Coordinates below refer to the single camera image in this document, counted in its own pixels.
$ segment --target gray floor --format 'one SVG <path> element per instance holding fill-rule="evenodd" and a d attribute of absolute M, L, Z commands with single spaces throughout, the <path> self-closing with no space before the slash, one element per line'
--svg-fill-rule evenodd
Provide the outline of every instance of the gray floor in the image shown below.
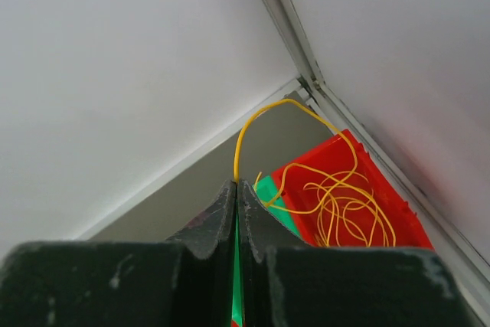
<path fill-rule="evenodd" d="M 299 100 L 297 93 L 292 98 Z M 204 210 L 227 179 L 233 178 L 238 133 L 209 152 L 141 204 L 100 231 L 94 240 L 164 240 Z M 243 141 L 240 176 L 268 175 L 331 136 L 296 106 L 278 106 L 250 126 Z"/>

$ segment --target white panel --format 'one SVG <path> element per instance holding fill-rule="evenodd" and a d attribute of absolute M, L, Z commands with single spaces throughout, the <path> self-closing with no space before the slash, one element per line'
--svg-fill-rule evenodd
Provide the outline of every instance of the white panel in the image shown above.
<path fill-rule="evenodd" d="M 490 0 L 292 0 L 327 84 L 490 260 Z"/>
<path fill-rule="evenodd" d="M 0 9 L 0 254 L 79 234 L 296 75 L 261 0 Z"/>

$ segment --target red plastic container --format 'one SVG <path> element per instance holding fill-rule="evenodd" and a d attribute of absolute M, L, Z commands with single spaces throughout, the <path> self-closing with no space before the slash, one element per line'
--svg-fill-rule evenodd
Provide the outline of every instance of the red plastic container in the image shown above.
<path fill-rule="evenodd" d="M 390 183 L 384 178 L 376 165 L 373 163 L 368 153 L 365 152 L 364 147 L 360 144 L 353 135 L 348 131 L 343 131 L 344 135 L 354 146 L 356 155 L 358 157 L 358 167 L 355 172 L 363 175 L 366 179 L 360 175 L 352 175 L 347 179 L 347 183 L 355 187 L 361 188 L 368 193 L 373 193 L 373 197 L 376 200 L 379 207 L 383 210 L 386 217 L 389 219 L 395 234 L 396 234 L 396 246 L 398 247 L 424 247 L 433 249 L 422 225 L 417 219 L 417 216 L 409 209 L 408 203 L 406 203 L 395 190 L 391 187 Z M 354 157 L 348 144 L 342 137 L 336 135 L 331 139 L 323 142 L 321 145 L 315 147 L 306 154 L 300 156 L 293 162 L 317 168 L 333 175 L 337 172 L 348 172 L 354 166 Z M 276 170 L 271 176 L 277 186 L 280 188 L 281 180 L 283 177 L 284 169 L 287 165 L 283 166 L 279 170 Z M 344 178 L 343 175 L 336 176 L 337 179 Z M 320 184 L 325 179 L 324 175 L 311 172 L 304 168 L 292 167 L 286 174 L 286 186 L 281 194 L 283 200 L 286 203 L 286 207 L 297 210 L 307 211 L 315 208 L 318 203 L 317 190 L 304 190 L 303 187 L 306 183 L 313 182 Z M 325 185 L 333 185 L 335 182 L 329 179 L 325 182 Z M 335 188 L 332 194 L 339 198 L 337 200 L 338 206 L 342 213 L 343 208 L 348 205 L 350 200 L 341 199 L 342 196 L 357 198 L 362 201 L 366 201 L 366 197 L 353 191 L 350 188 Z M 313 214 L 291 214 L 296 226 L 301 234 L 302 238 L 311 245 L 319 245 L 319 231 L 317 227 L 317 218 L 319 212 L 316 211 Z M 369 235 L 371 234 L 371 228 L 374 223 L 374 215 L 366 208 L 362 208 L 357 211 L 346 211 L 346 218 L 353 221 L 362 229 L 362 231 Z M 322 212 L 322 220 L 325 228 L 325 232 L 328 231 L 332 215 L 327 211 Z M 393 238 L 387 225 L 385 224 L 385 230 L 389 240 L 389 245 L 392 245 Z M 338 243 L 341 246 L 365 246 L 365 242 L 353 237 L 345 227 L 342 220 L 338 222 L 338 236 L 335 236 L 337 229 L 336 217 L 333 221 L 332 235 L 330 244 L 332 246 Z M 373 235 L 372 247 L 383 246 L 383 231 L 380 225 L 377 225 Z"/>

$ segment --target yellow string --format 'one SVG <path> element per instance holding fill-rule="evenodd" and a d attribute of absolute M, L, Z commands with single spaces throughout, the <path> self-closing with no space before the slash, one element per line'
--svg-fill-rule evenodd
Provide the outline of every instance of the yellow string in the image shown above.
<path fill-rule="evenodd" d="M 317 224 L 316 224 L 317 229 L 318 229 L 318 234 L 315 234 L 314 238 L 315 238 L 316 243 L 319 246 L 324 246 L 324 247 L 330 247 L 331 246 L 330 242 L 331 242 L 331 237 L 332 237 L 332 230 L 334 227 L 334 221 L 335 221 L 335 241 L 336 241 L 336 244 L 338 246 L 341 246 L 339 238 L 338 238 L 338 229 L 339 229 L 339 222 L 340 222 L 340 220 L 342 220 L 347 232 L 352 237 L 354 237 L 355 239 L 358 239 L 358 240 L 364 242 L 364 245 L 366 247 L 370 247 L 372 245 L 375 228 L 378 224 L 379 224 L 381 231 L 383 233 L 383 245 L 385 247 L 390 246 L 390 241 L 388 240 L 388 236 L 387 236 L 387 232 L 386 232 L 386 228 L 385 228 L 385 224 L 386 224 L 387 227 L 389 228 L 390 232 L 391 232 L 391 238 L 392 238 L 391 246 L 394 247 L 396 245 L 396 239 L 397 239 L 395 231 L 394 231 L 393 227 L 391 226 L 391 223 L 388 220 L 387 216 L 384 214 L 384 212 L 382 211 L 382 209 L 379 207 L 376 200 L 374 199 L 373 191 L 371 191 L 371 193 L 367 193 L 364 189 L 355 187 L 355 186 L 350 185 L 346 182 L 353 175 L 357 175 L 357 176 L 363 178 L 369 184 L 368 178 L 366 178 L 364 175 L 355 171 L 358 167 L 358 157 L 356 155 L 355 148 L 352 145 L 352 143 L 335 126 L 333 126 L 331 123 L 327 122 L 326 120 L 324 120 L 320 116 L 316 115 L 314 112 L 312 112 L 308 108 L 304 107 L 301 103 L 299 103 L 295 100 L 284 99 L 284 100 L 277 101 L 275 103 L 271 103 L 271 104 L 263 107 L 262 109 L 259 109 L 256 113 L 254 113 L 247 120 L 247 122 L 245 123 L 245 125 L 243 126 L 243 128 L 240 131 L 240 134 L 239 134 L 238 140 L 237 140 L 237 147 L 235 148 L 235 157 L 234 157 L 234 179 L 235 179 L 235 181 L 238 181 L 238 179 L 240 177 L 240 175 L 239 175 L 240 151 L 241 151 L 241 146 L 242 146 L 242 142 L 243 142 L 243 136 L 245 135 L 245 132 L 249 128 L 250 124 L 260 114 L 264 113 L 265 111 L 267 111 L 267 110 L 269 110 L 275 106 L 279 106 L 279 105 L 282 105 L 284 103 L 292 103 L 293 105 L 295 105 L 298 108 L 300 108 L 301 110 L 303 110 L 305 113 L 308 113 L 311 117 L 317 119 L 320 123 L 327 126 L 333 132 L 337 133 L 347 143 L 349 149 L 351 150 L 352 157 L 354 159 L 354 164 L 353 164 L 353 167 L 351 170 L 343 171 L 343 172 L 336 172 L 335 174 L 328 174 L 328 173 L 323 172 L 321 170 L 318 170 L 316 168 L 311 168 L 307 165 L 298 164 L 298 163 L 293 162 L 293 163 L 291 163 L 285 167 L 285 169 L 283 171 L 283 176 L 281 179 L 281 185 L 280 185 L 280 188 L 279 188 L 278 192 L 276 193 L 276 195 L 270 201 L 263 202 L 264 205 L 266 207 L 275 208 L 277 210 L 289 212 L 292 214 L 314 214 L 316 211 L 318 211 Z M 296 211 L 296 210 L 283 208 L 283 207 L 279 207 L 279 206 L 274 205 L 274 202 L 283 193 L 283 190 L 286 186 L 286 174 L 287 174 L 288 170 L 292 167 L 303 168 L 305 170 L 309 170 L 311 172 L 315 172 L 317 174 L 325 176 L 325 178 L 323 179 L 323 181 L 320 184 L 309 182 L 309 183 L 306 183 L 303 187 L 303 190 L 309 190 L 309 189 L 315 189 L 315 188 L 317 189 L 318 204 L 312 210 Z M 256 187 L 257 187 L 257 184 L 259 182 L 261 174 L 262 174 L 261 172 L 258 174 L 258 176 L 256 177 L 256 181 L 253 185 L 253 188 L 255 191 L 256 191 Z M 340 178 L 340 179 L 336 178 L 336 176 L 339 176 L 339 175 L 345 175 L 345 176 L 343 178 Z M 325 185 L 325 183 L 328 180 L 333 181 L 334 184 L 333 185 Z M 333 192 L 335 191 L 336 188 L 348 188 L 348 189 L 351 189 L 353 191 L 356 191 L 358 194 L 363 196 L 366 201 L 362 201 L 358 198 L 353 198 L 353 197 L 348 197 L 348 196 L 335 197 L 333 195 Z M 324 191 L 324 194 L 321 197 L 320 197 L 320 191 Z M 340 206 L 338 204 L 338 200 L 348 201 L 348 203 L 344 206 L 342 213 L 340 211 Z M 358 225 L 356 225 L 355 222 L 348 219 L 346 216 L 347 211 L 359 211 L 359 210 L 364 209 L 364 208 L 367 209 L 373 215 L 373 218 L 374 218 L 369 237 L 366 237 L 366 234 L 362 231 L 362 229 L 360 229 L 360 227 Z M 323 215 L 322 215 L 323 211 L 326 211 L 329 214 L 331 214 L 330 224 L 328 227 L 328 231 L 326 231 L 326 232 L 325 232 L 325 227 L 323 224 Z M 354 228 L 358 232 L 358 234 L 356 234 L 352 230 L 352 228 Z"/>

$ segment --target white border strip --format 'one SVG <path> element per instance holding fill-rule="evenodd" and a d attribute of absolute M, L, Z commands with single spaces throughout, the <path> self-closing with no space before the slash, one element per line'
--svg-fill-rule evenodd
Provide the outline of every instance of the white border strip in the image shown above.
<path fill-rule="evenodd" d="M 205 144 L 201 147 L 193 151 L 190 155 L 185 157 L 183 160 L 178 162 L 176 165 L 172 166 L 169 170 L 162 172 L 157 175 L 157 177 L 149 182 L 149 184 L 144 185 L 141 189 L 139 189 L 134 195 L 129 197 L 119 206 L 114 208 L 111 212 L 102 214 L 101 218 L 96 220 L 94 224 L 91 224 L 85 231 L 82 231 L 81 234 L 73 237 L 73 239 L 78 240 L 88 240 L 97 233 L 99 233 L 103 228 L 113 223 L 119 217 L 123 216 L 126 212 L 134 208 L 136 205 L 141 203 L 147 197 L 155 193 L 165 184 L 170 182 L 177 175 L 181 174 L 184 170 L 192 166 L 194 163 L 202 159 L 206 154 L 220 145 L 222 142 L 229 139 L 233 134 L 238 132 L 245 122 L 250 118 L 258 109 L 261 107 L 273 103 L 275 101 L 281 100 L 285 95 L 294 92 L 300 91 L 302 89 L 301 85 L 297 80 L 291 80 L 283 87 L 278 89 L 271 96 L 266 98 L 262 103 L 258 106 L 255 106 L 246 114 L 241 116 L 239 119 L 235 120 L 231 123 L 227 128 L 219 132 L 213 138 L 209 139 Z"/>
<path fill-rule="evenodd" d="M 438 255 L 453 272 L 463 296 L 485 325 L 490 325 L 490 266 L 413 185 L 369 136 L 348 108 L 327 88 L 312 91 L 306 103 L 340 130 L 349 129 L 369 151 L 376 166 L 398 194 L 409 203 L 423 225 Z"/>

